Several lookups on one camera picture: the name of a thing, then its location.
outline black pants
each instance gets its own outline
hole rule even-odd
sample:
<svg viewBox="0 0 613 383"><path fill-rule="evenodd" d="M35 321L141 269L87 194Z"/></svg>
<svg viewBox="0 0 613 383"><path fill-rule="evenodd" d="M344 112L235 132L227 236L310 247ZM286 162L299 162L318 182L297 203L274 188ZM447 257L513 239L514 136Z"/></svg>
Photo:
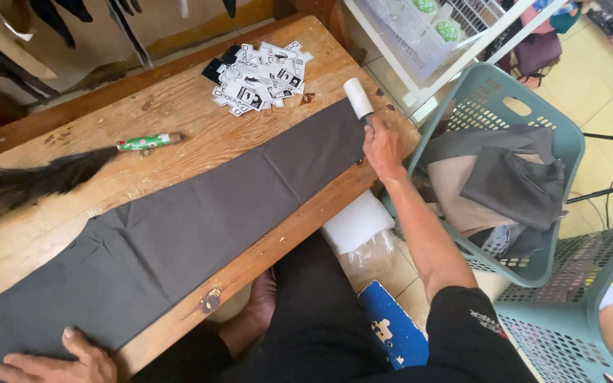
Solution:
<svg viewBox="0 0 613 383"><path fill-rule="evenodd" d="M305 350L300 354L303 365L308 366L312 356L320 372L335 381L391 370L358 297L320 232L279 260L274 273L276 309L266 335L246 359L232 366L226 344L203 323L132 382L280 381L285 366L281 359L289 358L295 348ZM330 352L338 358L324 364Z"/></svg>

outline teal plastic basket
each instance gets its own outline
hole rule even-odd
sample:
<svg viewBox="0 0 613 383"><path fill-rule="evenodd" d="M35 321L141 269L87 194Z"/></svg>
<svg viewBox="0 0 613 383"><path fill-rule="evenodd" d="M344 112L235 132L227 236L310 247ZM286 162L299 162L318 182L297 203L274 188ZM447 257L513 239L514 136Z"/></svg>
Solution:
<svg viewBox="0 0 613 383"><path fill-rule="evenodd" d="M550 281L510 285L498 317L548 383L605 383L613 353L600 331L600 302L613 281L613 229L560 240Z"/></svg>
<svg viewBox="0 0 613 383"><path fill-rule="evenodd" d="M531 113L525 116L520 115L504 104L506 98L518 100L528 106ZM446 99L439 104L432 116L421 127L420 143L407 162L409 173L412 173L418 164L422 151L430 140L443 111L453 99L455 99L455 110L448 130L496 130L521 124L553 129L552 154L565 164L563 199L567 199L576 169L585 150L581 130L546 100L498 67L487 63L475 63L465 69L453 90L448 93ZM396 208L386 192L382 194L381 200L389 213L396 217ZM501 274L513 283L526 287L541 286L548 280L557 243L559 220L543 233L544 249L535 252L529 258L504 260L497 260L488 255L447 222L442 221L442 224L458 244L458 248L463 252L473 270Z"/></svg>

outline fingernail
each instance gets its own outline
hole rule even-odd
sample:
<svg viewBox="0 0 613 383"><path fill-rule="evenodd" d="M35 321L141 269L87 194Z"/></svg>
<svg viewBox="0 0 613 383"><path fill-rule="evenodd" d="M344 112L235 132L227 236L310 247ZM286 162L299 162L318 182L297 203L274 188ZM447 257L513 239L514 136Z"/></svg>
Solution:
<svg viewBox="0 0 613 383"><path fill-rule="evenodd" d="M75 336L75 334L77 334L77 332L70 327L65 327L65 329L63 330L63 335L65 335L66 338L72 338Z"/></svg>

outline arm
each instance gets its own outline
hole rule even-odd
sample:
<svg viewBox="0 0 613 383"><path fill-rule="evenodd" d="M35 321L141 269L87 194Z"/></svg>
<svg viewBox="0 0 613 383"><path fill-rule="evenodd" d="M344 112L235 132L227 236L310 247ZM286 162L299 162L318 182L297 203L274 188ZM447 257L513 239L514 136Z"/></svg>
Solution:
<svg viewBox="0 0 613 383"><path fill-rule="evenodd" d="M425 205L401 164L398 134L377 116L369 121L372 126L366 126L363 152L392 197L427 300L432 302L434 295L447 286L477 287L470 266L437 216Z"/></svg>

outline plastic bag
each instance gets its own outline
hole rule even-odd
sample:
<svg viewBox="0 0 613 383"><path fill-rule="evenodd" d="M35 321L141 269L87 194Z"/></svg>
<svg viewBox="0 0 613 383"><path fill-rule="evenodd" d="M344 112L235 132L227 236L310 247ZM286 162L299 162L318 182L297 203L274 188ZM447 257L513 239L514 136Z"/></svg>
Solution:
<svg viewBox="0 0 613 383"><path fill-rule="evenodd" d="M371 279L392 267L397 253L396 236L391 230L379 231L356 250L337 256L340 265L352 282Z"/></svg>

